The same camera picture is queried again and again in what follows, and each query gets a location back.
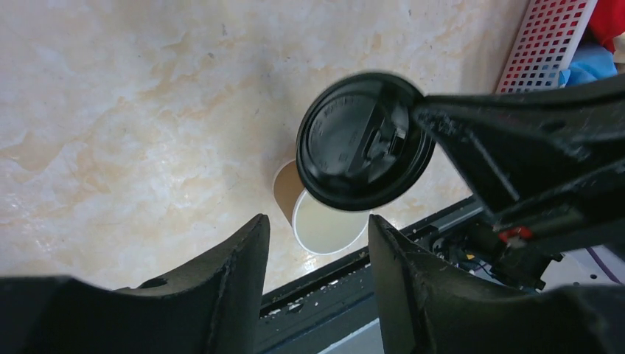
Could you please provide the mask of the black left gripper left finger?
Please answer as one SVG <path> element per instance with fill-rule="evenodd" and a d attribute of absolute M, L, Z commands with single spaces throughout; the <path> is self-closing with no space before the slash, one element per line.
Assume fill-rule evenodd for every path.
<path fill-rule="evenodd" d="M 140 353 L 252 353 L 270 221 L 258 214 L 190 261 L 118 292 L 133 300 Z"/>

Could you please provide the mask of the black plastic cup lid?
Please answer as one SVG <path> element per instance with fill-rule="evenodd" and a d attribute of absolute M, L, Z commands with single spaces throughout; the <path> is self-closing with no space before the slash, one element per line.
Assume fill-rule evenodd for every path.
<path fill-rule="evenodd" d="M 416 123 L 424 96 L 389 72 L 361 72 L 326 88 L 296 139 L 304 188 L 322 204 L 356 212 L 384 206 L 426 170 L 436 143 Z"/>

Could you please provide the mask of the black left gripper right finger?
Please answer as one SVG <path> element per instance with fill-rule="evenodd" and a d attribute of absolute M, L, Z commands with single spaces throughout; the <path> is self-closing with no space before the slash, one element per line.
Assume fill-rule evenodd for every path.
<path fill-rule="evenodd" d="M 535 296 L 456 268 L 379 215 L 369 254 L 386 353 L 531 353 L 552 329 Z"/>

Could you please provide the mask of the brown paper coffee cup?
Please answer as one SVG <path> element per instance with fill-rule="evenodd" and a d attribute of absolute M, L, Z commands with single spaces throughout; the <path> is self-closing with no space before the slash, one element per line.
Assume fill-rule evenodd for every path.
<path fill-rule="evenodd" d="M 302 184 L 295 160 L 276 171 L 272 192 L 298 244 L 309 253 L 336 254 L 355 243 L 366 230 L 368 210 L 346 212 L 316 200 Z"/>

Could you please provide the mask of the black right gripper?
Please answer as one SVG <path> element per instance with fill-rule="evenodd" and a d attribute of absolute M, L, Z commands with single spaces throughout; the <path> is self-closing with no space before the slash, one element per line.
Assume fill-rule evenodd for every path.
<path fill-rule="evenodd" d="M 566 251 L 624 242 L 624 76 L 485 96 L 428 96 L 413 119 L 486 214 L 463 249 L 515 288 L 544 289 Z"/>

